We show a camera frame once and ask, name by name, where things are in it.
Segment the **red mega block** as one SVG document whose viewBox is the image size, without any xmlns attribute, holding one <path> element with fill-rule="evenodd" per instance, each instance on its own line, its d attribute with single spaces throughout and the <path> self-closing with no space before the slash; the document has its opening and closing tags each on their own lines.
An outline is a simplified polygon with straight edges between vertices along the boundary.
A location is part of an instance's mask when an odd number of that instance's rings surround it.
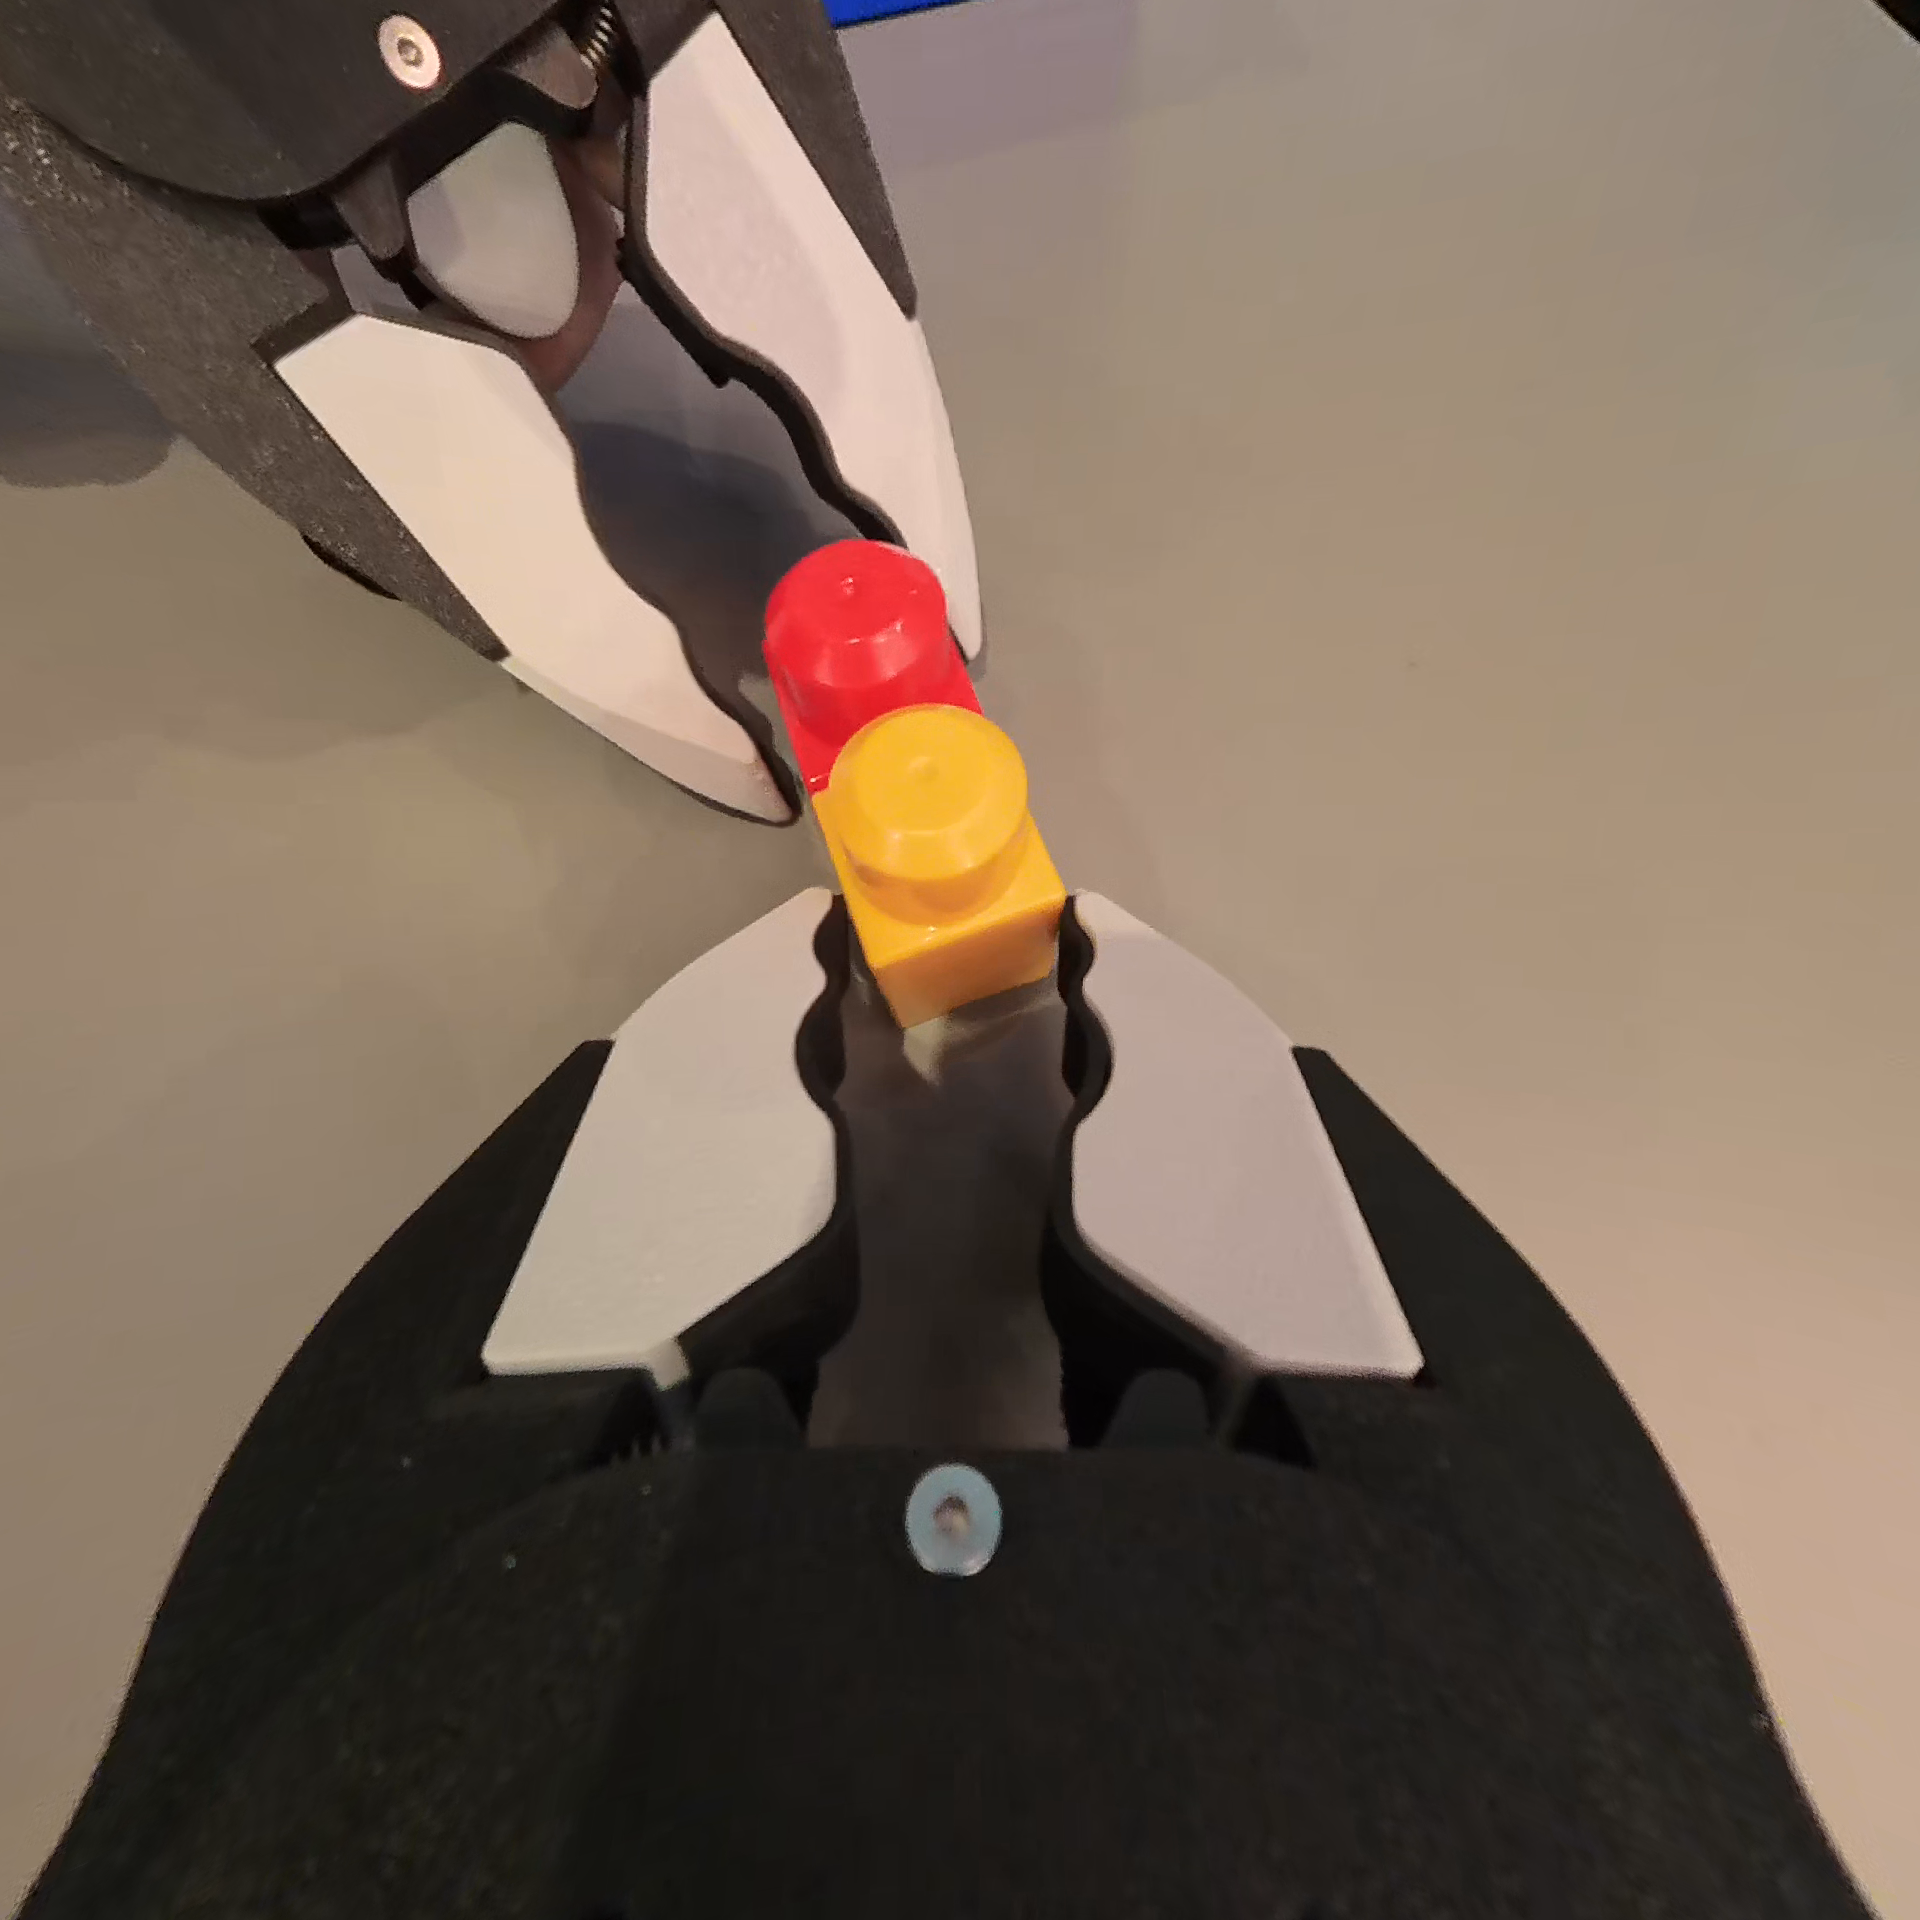
<svg viewBox="0 0 1920 1920">
<path fill-rule="evenodd" d="M 796 562 L 765 604 L 760 657 L 809 799 L 866 725 L 980 710 L 937 574 L 896 543 L 842 538 Z"/>
</svg>

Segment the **yellow mega block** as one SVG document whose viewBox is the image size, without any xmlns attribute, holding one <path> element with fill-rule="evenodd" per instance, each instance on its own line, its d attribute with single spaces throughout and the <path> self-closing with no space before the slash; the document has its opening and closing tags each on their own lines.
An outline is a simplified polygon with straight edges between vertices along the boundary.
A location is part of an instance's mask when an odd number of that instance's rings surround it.
<svg viewBox="0 0 1920 1920">
<path fill-rule="evenodd" d="M 1065 911 L 1015 740 L 918 703 L 853 733 L 810 802 L 866 972 L 912 1028 L 1041 983 Z"/>
</svg>

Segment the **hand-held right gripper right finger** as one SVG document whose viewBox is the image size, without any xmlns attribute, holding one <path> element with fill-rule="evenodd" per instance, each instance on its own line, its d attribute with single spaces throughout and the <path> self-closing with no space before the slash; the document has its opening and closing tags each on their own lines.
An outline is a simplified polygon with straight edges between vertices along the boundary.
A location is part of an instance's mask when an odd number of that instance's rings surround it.
<svg viewBox="0 0 1920 1920">
<path fill-rule="evenodd" d="M 1114 900 L 1062 918 L 1058 1306 L 1200 1375 L 1408 1383 L 1423 1353 L 1281 1025 Z"/>
</svg>

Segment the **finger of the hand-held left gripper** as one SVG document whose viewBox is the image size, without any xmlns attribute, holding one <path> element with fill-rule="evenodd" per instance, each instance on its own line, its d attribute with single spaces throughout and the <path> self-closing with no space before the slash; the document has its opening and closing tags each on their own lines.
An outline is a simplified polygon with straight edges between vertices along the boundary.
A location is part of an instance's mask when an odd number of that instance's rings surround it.
<svg viewBox="0 0 1920 1920">
<path fill-rule="evenodd" d="M 391 316 L 352 312 L 274 370 L 517 682 L 721 810 L 796 820 L 748 679 L 809 490 L 760 399 L 716 389 L 640 302 L 614 302 L 558 394 L 469 327 Z"/>
<path fill-rule="evenodd" d="M 824 15 L 636 15 L 633 272 L 810 485 L 983 645 L 973 521 L 892 201 Z"/>
</svg>

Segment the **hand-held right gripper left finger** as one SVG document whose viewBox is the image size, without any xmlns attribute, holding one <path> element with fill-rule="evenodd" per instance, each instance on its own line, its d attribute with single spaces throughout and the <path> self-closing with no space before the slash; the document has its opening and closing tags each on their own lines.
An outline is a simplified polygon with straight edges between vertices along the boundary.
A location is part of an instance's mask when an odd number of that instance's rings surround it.
<svg viewBox="0 0 1920 1920">
<path fill-rule="evenodd" d="M 612 1036 L 513 1268 L 490 1375 L 807 1384 L 857 1309 L 841 897 L 805 889 Z"/>
</svg>

